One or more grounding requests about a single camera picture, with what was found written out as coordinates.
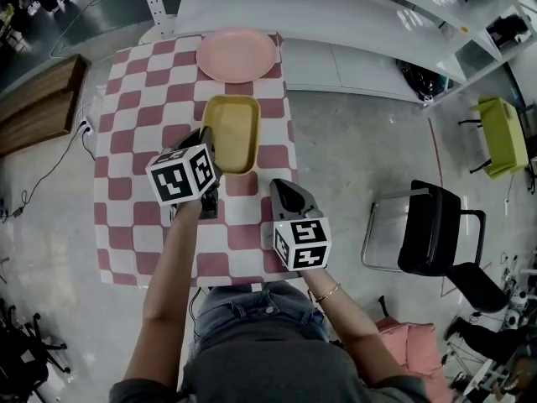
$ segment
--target checkered tablecloth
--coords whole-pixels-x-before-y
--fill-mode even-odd
[[[295,277],[271,249],[269,183],[296,181],[295,143],[278,61],[262,79],[241,85],[207,77],[196,65],[201,35],[119,51],[102,104],[95,164],[95,228],[103,282],[148,285],[170,225],[145,166],[200,127],[207,100],[244,94],[261,105],[258,160],[243,176],[223,176],[218,219],[201,221],[191,286],[235,285]]]

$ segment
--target red line on floor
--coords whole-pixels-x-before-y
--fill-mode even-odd
[[[436,163],[438,164],[438,173],[440,174],[440,186],[444,188],[444,178],[442,177],[442,167],[440,166],[440,156],[438,155],[438,146],[436,146],[435,130],[433,129],[433,123],[429,120],[430,133],[433,136],[433,144],[435,144]]]

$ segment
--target rectangular tray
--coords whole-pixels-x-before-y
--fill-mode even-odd
[[[250,96],[214,96],[203,112],[202,127],[211,127],[216,165],[224,175],[244,175],[258,156],[261,107]]]

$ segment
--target brown wooden panel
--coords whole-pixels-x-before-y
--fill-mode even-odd
[[[70,132],[77,92],[53,97],[0,128],[0,157]]]
[[[43,100],[80,89],[85,72],[86,62],[79,55],[42,71],[0,101],[0,124],[38,106]]]

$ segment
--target gold bracelet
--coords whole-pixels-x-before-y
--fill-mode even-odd
[[[332,294],[334,294],[337,290],[339,290],[341,288],[341,284],[337,284],[334,288],[332,288],[330,291],[328,291],[326,294],[324,294],[323,296],[319,297],[318,299],[315,299],[315,301],[317,303],[321,303],[323,300],[325,300],[327,297],[331,296]]]

